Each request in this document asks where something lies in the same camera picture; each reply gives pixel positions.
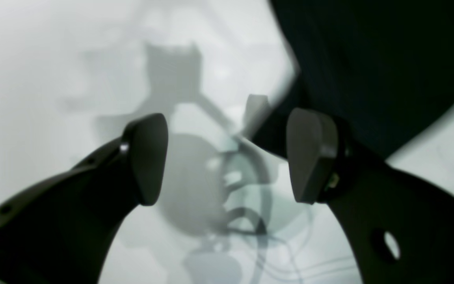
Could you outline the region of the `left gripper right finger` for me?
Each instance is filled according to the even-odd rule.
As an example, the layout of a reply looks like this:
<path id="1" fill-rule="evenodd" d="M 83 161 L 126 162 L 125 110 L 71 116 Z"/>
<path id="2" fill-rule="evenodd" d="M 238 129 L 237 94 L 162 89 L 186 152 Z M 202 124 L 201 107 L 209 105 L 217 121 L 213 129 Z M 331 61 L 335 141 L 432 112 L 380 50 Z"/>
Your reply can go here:
<path id="1" fill-rule="evenodd" d="M 286 150 L 295 200 L 328 205 L 365 284 L 454 284 L 454 196 L 312 110 L 290 113 Z"/>

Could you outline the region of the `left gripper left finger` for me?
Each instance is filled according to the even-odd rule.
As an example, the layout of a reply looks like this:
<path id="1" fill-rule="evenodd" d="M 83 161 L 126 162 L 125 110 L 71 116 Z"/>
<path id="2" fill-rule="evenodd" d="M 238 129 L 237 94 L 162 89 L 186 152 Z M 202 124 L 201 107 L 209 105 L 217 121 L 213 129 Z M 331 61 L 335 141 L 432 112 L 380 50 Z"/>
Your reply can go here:
<path id="1" fill-rule="evenodd" d="M 168 142 L 164 115 L 147 115 L 0 204 L 0 282 L 97 284 L 125 217 L 157 202 Z"/>

